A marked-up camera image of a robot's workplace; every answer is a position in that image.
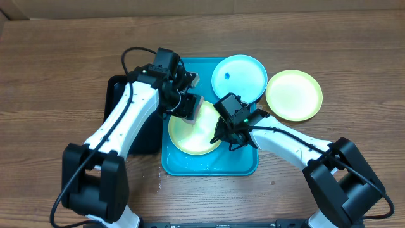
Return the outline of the light blue plate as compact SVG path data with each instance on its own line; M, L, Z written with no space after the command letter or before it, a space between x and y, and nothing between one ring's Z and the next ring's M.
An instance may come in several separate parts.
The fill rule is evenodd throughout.
M214 93L221 99L228 93L244 103L256 103L263 95L268 76L260 61L248 55L233 55L220 61L211 77Z

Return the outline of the yellow plate with blue stain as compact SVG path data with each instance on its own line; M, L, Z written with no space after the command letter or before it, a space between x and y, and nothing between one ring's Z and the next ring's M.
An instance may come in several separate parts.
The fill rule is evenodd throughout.
M265 98L270 110L280 118L302 122L319 112L323 92L310 74L300 70L284 70L269 80Z

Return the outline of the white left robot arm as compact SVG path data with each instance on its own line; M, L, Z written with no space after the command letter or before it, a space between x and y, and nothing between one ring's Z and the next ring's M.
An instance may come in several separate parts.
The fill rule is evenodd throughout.
M62 190L54 203L87 217L84 227L139 227L141 219L128 205L125 160L147 119L156 112L194 122L203 97L188 89L199 75L182 65L174 69L148 64L126 75L124 92L102 126L82 145L63 152Z

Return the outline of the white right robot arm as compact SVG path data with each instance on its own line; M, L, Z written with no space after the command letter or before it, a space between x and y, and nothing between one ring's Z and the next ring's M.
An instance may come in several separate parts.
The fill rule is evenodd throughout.
M230 150L250 145L272 152L298 168L317 204L305 227L354 227L386 192L356 145L315 139L280 123L263 110L217 109L213 141Z

